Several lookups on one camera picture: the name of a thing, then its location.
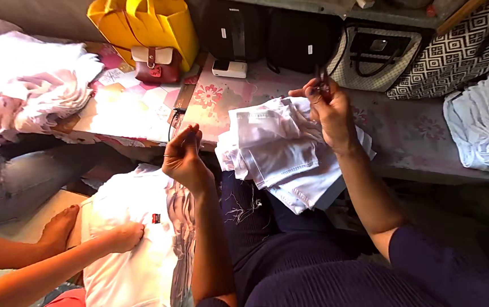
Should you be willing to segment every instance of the hand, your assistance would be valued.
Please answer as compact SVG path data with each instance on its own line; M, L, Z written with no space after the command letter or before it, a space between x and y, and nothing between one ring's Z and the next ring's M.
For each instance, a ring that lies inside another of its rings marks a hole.
M109 252L123 253L132 250L144 235L144 225L128 222L112 228L101 235L101 240L109 248Z
M349 98L339 85L330 79L331 101L325 101L316 90L318 79L310 80L299 90L289 91L291 97L307 97L311 103L310 119L322 125L324 141L336 155L342 155L360 146L352 120Z
M165 148L161 170L184 185L195 197L216 191L214 176L199 158L203 133L199 125L188 125Z

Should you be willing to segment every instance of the scissors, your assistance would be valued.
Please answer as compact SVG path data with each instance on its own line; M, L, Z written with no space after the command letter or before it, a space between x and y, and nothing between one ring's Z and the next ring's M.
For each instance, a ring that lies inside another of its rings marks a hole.
M330 76L328 76L328 70L326 66L320 68L318 65L315 66L315 77L320 80L316 86L316 90L324 100L329 103L332 100L332 95L330 94Z

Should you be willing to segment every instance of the shelf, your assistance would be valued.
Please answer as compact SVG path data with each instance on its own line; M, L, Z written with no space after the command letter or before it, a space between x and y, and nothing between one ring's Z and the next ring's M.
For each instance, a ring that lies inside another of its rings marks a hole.
M334 4L329 0L235 0L252 4L265 5L268 7L291 9L296 11L309 11L312 13L338 15L341 18L352 17L388 24L401 24L421 28L436 29L443 23L439 17L427 17L426 9L398 9L391 7L382 0L375 1L373 7L362 9L354 5L349 11L341 5Z

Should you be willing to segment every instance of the red purse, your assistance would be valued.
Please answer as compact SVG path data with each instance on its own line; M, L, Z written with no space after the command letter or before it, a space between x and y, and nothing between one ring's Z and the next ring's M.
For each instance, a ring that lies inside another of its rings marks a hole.
M182 56L173 47L131 47L136 62L135 78L142 82L175 83L180 81Z

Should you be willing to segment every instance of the black case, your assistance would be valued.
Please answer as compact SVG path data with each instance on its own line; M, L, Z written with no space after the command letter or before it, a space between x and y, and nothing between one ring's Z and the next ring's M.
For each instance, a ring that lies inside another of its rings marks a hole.
M202 20L201 40L216 59L254 62L265 56L266 8L213 0Z
M338 16L284 9L274 9L269 23L269 67L307 74L332 58L343 26Z

